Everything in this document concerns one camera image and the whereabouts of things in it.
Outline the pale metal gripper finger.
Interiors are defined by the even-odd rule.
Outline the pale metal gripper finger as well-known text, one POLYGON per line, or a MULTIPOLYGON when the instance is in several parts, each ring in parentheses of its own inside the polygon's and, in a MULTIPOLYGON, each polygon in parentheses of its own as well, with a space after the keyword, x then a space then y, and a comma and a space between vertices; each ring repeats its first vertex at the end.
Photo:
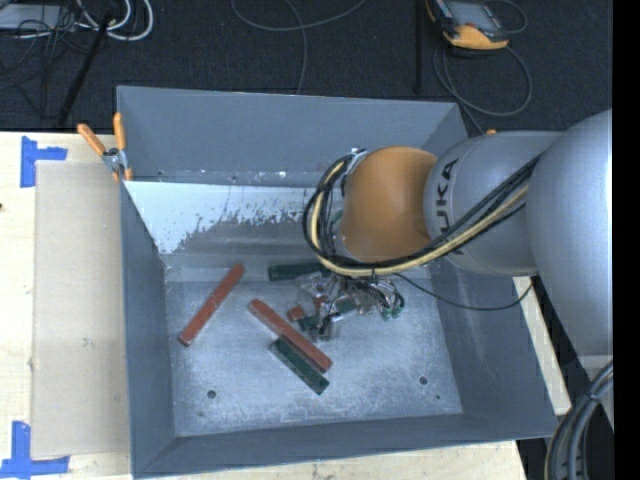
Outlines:
POLYGON ((298 290, 298 304, 304 311, 320 311, 327 303, 325 291, 319 291, 312 285, 302 285, 298 290))
POLYGON ((337 324, 341 320, 340 313, 330 313, 319 320, 313 330, 315 340, 329 341, 337 335, 337 324))

